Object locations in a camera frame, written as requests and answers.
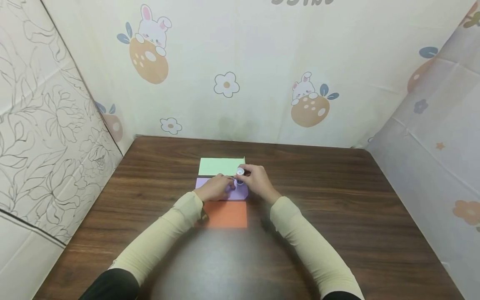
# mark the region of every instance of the wallpaper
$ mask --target wallpaper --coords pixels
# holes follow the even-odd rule
[[[41,2],[0,0],[3,297],[33,297],[121,158]]]
[[[367,147],[466,300],[480,278],[479,46],[475,3]]]
[[[364,147],[473,0],[44,3],[123,138]]]

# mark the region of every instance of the beige sleeve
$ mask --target beige sleeve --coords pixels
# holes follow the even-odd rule
[[[340,255],[302,216],[287,197],[280,197],[270,211],[277,231],[295,247],[298,256],[313,276],[321,298],[334,291],[349,292],[360,299],[360,287]]]
[[[202,201],[194,192],[183,195],[169,211],[133,240],[109,269],[129,271],[141,286],[173,243],[200,218],[202,206]]]

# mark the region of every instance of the glue stick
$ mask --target glue stick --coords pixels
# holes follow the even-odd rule
[[[245,170],[242,168],[237,168],[237,175],[243,175],[245,174]],[[242,185],[243,181],[237,179],[237,185]]]

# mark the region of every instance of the purple paper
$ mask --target purple paper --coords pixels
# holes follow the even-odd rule
[[[197,178],[197,183],[195,188],[198,189],[207,182],[210,178]],[[248,187],[244,183],[241,186],[237,186],[237,181],[235,180],[235,188],[232,190],[229,186],[227,187],[228,198],[225,200],[245,200],[248,196]]]

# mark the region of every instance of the paper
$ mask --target paper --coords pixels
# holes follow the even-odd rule
[[[210,178],[197,178],[197,183],[195,184],[195,188],[198,189],[202,185],[207,182]],[[235,189],[232,190],[230,186],[227,187],[228,198],[223,200],[245,200],[248,196],[248,187],[244,183],[241,186],[237,185],[237,181],[235,180]]]
[[[198,175],[215,176],[221,173],[233,176],[239,165],[245,163],[245,158],[201,158]]]
[[[247,203],[245,201],[208,201],[205,202],[204,210],[209,221],[203,227],[247,228]]]

